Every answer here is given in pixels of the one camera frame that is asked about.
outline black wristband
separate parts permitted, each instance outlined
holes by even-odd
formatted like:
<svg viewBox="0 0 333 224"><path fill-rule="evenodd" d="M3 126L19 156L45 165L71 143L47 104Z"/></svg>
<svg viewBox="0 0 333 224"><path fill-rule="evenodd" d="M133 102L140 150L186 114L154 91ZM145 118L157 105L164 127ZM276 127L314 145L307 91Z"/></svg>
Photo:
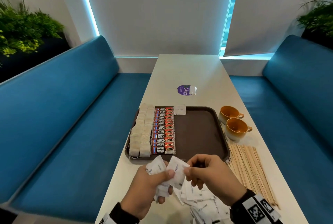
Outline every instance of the black wristband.
<svg viewBox="0 0 333 224"><path fill-rule="evenodd" d="M255 196L255 193L247 189L246 193L237 202L235 202L230 209L230 219L232 222L239 224L253 223L252 218L248 215L243 206L243 202Z"/></svg>
<svg viewBox="0 0 333 224"><path fill-rule="evenodd" d="M112 209L110 217L117 224L138 224L140 222L138 218L124 211L119 202Z"/></svg>

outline bench backrest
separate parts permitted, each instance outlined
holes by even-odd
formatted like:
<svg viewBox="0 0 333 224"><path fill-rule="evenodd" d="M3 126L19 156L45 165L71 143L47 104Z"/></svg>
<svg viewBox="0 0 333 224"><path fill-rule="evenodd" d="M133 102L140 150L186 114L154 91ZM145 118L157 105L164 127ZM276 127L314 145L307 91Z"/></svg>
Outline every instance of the bench backrest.
<svg viewBox="0 0 333 224"><path fill-rule="evenodd" d="M333 147L333 50L289 36L263 75Z"/></svg>
<svg viewBox="0 0 333 224"><path fill-rule="evenodd" d="M0 203L23 185L118 71L99 36L0 84Z"/></svg>

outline round sticker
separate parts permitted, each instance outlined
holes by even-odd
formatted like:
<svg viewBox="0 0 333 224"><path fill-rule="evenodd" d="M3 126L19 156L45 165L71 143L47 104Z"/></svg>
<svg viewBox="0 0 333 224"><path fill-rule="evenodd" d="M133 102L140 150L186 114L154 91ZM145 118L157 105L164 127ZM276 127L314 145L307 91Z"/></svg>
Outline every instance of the round sticker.
<svg viewBox="0 0 333 224"><path fill-rule="evenodd" d="M192 95L189 93L189 87L190 85L181 85L178 87L178 93L181 94L181 95L185 95L185 96L188 96L188 95Z"/></svg>

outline orange cup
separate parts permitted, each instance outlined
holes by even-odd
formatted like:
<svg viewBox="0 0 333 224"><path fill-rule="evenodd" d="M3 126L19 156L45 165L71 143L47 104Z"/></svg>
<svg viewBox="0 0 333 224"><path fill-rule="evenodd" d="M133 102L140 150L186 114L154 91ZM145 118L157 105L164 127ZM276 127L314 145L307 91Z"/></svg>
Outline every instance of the orange cup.
<svg viewBox="0 0 333 224"><path fill-rule="evenodd" d="M220 109L219 120L225 125L230 118L243 118L244 114L240 113L232 106L223 106Z"/></svg>
<svg viewBox="0 0 333 224"><path fill-rule="evenodd" d="M225 125L225 134L235 142L239 142L250 131L252 127L238 118L230 118Z"/></svg>

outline left hand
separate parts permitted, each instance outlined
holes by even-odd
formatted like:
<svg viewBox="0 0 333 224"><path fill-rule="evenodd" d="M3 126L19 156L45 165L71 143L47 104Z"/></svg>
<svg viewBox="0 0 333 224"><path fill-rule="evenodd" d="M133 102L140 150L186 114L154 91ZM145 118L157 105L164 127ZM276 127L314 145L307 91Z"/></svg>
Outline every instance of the left hand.
<svg viewBox="0 0 333 224"><path fill-rule="evenodd" d="M120 202L124 211L142 220L148 213L156 188L162 182L166 182L173 178L174 171L167 170L155 175L149 175L146 171L146 166L141 166L136 172L133 181L128 189L125 197ZM172 194L172 187L169 187L169 194ZM163 204L165 197L159 197L158 202Z"/></svg>

